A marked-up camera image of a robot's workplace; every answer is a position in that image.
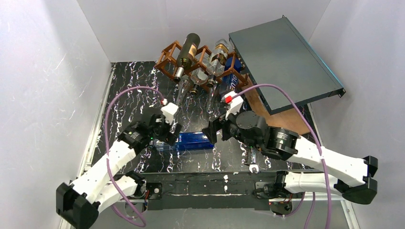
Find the brown wooden wine rack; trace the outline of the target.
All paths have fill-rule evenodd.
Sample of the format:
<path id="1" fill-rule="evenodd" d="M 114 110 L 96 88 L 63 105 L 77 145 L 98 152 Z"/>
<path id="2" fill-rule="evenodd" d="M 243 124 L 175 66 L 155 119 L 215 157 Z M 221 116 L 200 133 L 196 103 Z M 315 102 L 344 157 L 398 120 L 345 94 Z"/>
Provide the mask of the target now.
<path id="1" fill-rule="evenodd" d="M 176 58 L 178 55 L 174 55 L 173 53 L 175 50 L 181 50 L 181 49 L 182 49 L 182 45 L 180 45 L 180 43 L 178 41 L 174 41 L 172 44 L 170 44 L 169 46 L 167 46 L 165 49 L 162 50 L 159 60 L 154 65 L 155 69 L 161 71 L 165 76 L 167 76 L 172 81 L 174 81 L 174 75 L 178 68 L 177 61 L 176 61 Z M 249 76 L 247 74 L 242 75 L 241 73 L 237 72 L 234 69 L 234 64 L 235 64 L 235 61 L 237 60 L 236 52 L 235 51 L 230 52 L 227 56 L 227 59 L 232 60 L 231 67 L 228 70 L 224 71 L 220 76 L 218 76 L 216 78 L 217 82 L 221 83 L 223 77 L 233 74 L 238 79 L 237 84 L 236 84 L 237 89 L 241 89 L 242 87 L 247 86 Z M 173 73 L 170 73 L 165 69 L 166 65 L 168 65 L 168 64 L 172 64 L 174 66 Z M 203 56 L 201 56 L 197 59 L 194 58 L 192 61 L 192 66 L 189 69 L 185 70 L 184 74 L 191 77 L 192 71 L 194 71 L 196 69 L 202 69 L 203 71 L 205 71 L 205 73 L 207 73 L 206 64 L 203 63 Z"/>

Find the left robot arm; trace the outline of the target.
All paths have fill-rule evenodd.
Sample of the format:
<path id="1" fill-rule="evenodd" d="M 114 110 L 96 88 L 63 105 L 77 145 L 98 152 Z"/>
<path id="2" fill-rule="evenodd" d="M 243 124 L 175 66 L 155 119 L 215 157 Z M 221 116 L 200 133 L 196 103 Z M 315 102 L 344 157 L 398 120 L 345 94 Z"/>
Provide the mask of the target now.
<path id="1" fill-rule="evenodd" d="M 99 214 L 121 199 L 127 200 L 145 182 L 135 172 L 128 172 L 119 180 L 114 175 L 153 139 L 174 145 L 182 129 L 167 123 L 162 114 L 145 115 L 128 125 L 117 140 L 106 148 L 106 153 L 84 174 L 70 184 L 61 183 L 56 189 L 56 213 L 76 229 L 88 229 Z"/>

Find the clear square liquor bottle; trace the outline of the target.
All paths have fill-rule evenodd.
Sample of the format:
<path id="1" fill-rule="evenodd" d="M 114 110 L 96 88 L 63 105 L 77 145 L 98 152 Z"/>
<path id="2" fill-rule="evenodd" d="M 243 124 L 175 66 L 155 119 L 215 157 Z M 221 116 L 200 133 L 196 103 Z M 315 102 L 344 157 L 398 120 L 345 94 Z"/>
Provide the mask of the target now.
<path id="1" fill-rule="evenodd" d="M 226 39 L 220 39 L 215 43 L 209 61 L 206 65 L 206 71 L 209 75 L 207 86 L 212 88 L 216 84 L 216 79 L 223 74 L 230 44 Z"/>
<path id="2" fill-rule="evenodd" d="M 198 87 L 207 82 L 208 75 L 203 69 L 199 68 L 192 72 L 190 79 L 193 81 L 193 87 L 190 90 L 190 93 L 196 95 L 198 93 Z"/>

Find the black comb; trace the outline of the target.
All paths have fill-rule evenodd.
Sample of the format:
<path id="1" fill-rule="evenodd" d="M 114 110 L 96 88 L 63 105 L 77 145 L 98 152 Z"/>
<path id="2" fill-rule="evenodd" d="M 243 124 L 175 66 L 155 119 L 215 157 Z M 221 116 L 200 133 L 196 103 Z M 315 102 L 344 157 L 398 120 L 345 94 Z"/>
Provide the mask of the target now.
<path id="1" fill-rule="evenodd" d="M 245 148 L 245 158 L 244 158 L 244 164 L 246 166 L 249 166 L 251 163 L 251 148 L 250 147 L 246 147 Z"/>

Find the brown wooden board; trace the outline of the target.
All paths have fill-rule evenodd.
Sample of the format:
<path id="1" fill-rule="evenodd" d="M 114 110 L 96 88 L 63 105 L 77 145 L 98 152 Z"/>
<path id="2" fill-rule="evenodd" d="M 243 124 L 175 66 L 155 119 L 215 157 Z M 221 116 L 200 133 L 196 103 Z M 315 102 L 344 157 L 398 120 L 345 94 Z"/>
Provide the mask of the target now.
<path id="1" fill-rule="evenodd" d="M 270 114 L 260 99 L 256 89 L 252 89 L 244 94 L 251 109 L 259 116 L 266 119 L 269 126 L 282 127 L 298 133 L 299 135 L 309 133 L 309 128 L 304 124 L 304 121 L 298 112 L 292 108 L 277 114 Z"/>

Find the dark grey flat box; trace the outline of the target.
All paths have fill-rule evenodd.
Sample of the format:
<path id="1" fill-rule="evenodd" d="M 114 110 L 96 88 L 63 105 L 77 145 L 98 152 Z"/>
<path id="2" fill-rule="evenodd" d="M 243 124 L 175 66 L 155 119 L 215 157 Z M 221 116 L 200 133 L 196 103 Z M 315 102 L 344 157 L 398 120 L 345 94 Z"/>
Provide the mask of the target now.
<path id="1" fill-rule="evenodd" d="M 285 16 L 229 34 L 253 85 L 274 84 L 296 106 L 345 94 L 343 84 Z"/>

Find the silver wrench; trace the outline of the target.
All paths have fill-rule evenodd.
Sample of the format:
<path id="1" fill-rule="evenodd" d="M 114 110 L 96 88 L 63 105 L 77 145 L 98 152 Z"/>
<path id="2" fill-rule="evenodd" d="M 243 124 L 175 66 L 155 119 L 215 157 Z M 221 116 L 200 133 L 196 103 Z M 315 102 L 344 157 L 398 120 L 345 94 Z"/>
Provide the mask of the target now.
<path id="1" fill-rule="evenodd" d="M 257 152 L 256 149 L 251 148 L 251 151 L 249 153 L 249 171 L 251 173 L 258 173 L 259 172 L 259 166 L 256 163 L 256 152 Z"/>

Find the clear wine glass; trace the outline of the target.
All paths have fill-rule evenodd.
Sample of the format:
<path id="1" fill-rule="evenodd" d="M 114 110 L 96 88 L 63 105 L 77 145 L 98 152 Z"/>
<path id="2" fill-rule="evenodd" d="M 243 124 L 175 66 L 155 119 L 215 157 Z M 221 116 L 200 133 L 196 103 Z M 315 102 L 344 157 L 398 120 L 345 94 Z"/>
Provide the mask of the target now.
<path id="1" fill-rule="evenodd" d="M 216 104 L 221 100 L 221 96 L 219 94 L 220 85 L 216 84 L 210 88 L 205 104 L 206 111 L 212 111 Z"/>
<path id="2" fill-rule="evenodd" d="M 175 104 L 178 107 L 178 110 L 181 110 L 182 103 L 184 98 L 187 96 L 187 93 L 192 88 L 192 82 L 190 79 L 181 79 L 178 83 L 178 93 L 175 99 Z"/>

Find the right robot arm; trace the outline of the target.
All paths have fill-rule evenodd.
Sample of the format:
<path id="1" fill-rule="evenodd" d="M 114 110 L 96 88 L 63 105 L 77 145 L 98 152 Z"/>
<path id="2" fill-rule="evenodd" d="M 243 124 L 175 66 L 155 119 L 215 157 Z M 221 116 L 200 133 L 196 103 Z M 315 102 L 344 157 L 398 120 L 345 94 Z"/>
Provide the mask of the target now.
<path id="1" fill-rule="evenodd" d="M 321 192 L 339 195 L 353 203 L 368 205 L 375 198 L 378 182 L 374 175 L 378 159 L 354 158 L 317 145 L 296 132 L 269 126 L 265 118 L 253 111 L 224 114 L 209 121 L 202 129 L 211 144 L 234 138 L 271 159 L 307 165 L 318 173 L 277 172 L 273 183 L 255 189 L 261 198 L 281 198 L 288 194 Z"/>

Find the dark green wine bottle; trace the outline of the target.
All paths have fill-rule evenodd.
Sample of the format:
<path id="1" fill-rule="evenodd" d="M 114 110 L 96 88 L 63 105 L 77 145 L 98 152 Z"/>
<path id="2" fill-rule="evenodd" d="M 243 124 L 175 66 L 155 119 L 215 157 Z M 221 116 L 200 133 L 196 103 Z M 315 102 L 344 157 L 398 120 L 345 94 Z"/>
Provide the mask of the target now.
<path id="1" fill-rule="evenodd" d="M 177 70 L 173 78 L 174 82 L 178 83 L 181 80 L 184 71 L 191 67 L 200 42 L 200 36 L 196 33 L 189 33 L 186 36 L 176 60 Z"/>

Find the blue square glass bottle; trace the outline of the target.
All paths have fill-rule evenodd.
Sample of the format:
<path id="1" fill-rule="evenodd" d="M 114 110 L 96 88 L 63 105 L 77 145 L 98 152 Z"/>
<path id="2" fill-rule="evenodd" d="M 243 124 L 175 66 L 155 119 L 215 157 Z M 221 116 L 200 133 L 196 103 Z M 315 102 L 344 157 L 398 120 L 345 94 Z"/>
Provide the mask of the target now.
<path id="1" fill-rule="evenodd" d="M 238 59 L 235 60 L 234 62 L 234 66 L 233 69 L 236 70 L 238 73 L 240 73 L 241 71 L 241 63 Z M 227 93 L 229 93 L 230 91 L 234 91 L 236 93 L 238 93 L 238 89 L 237 86 L 238 85 L 238 78 L 233 74 L 229 74 L 227 76 L 224 76 L 222 78 L 222 83 L 219 89 L 219 95 L 221 97 L 224 97 Z"/>
<path id="2" fill-rule="evenodd" d="M 182 152 L 214 148 L 214 145 L 210 143 L 208 137 L 202 132 L 180 133 L 179 137 L 172 146 L 157 139 L 153 140 L 153 144 L 159 151 Z"/>

